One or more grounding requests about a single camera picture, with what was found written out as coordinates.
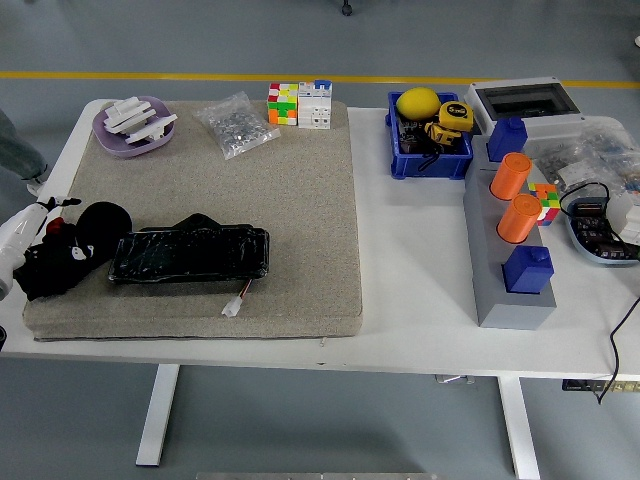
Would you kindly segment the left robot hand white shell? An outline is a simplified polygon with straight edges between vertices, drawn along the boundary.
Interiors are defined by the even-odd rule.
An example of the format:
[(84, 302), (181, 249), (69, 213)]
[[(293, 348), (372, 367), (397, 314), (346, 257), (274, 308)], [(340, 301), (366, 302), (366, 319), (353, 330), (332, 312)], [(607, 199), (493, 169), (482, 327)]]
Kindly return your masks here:
[(1, 226), (2, 297), (15, 285), (30, 301), (61, 295), (105, 262), (104, 249), (79, 223), (48, 218), (56, 207), (79, 202), (52, 197), (26, 207)]

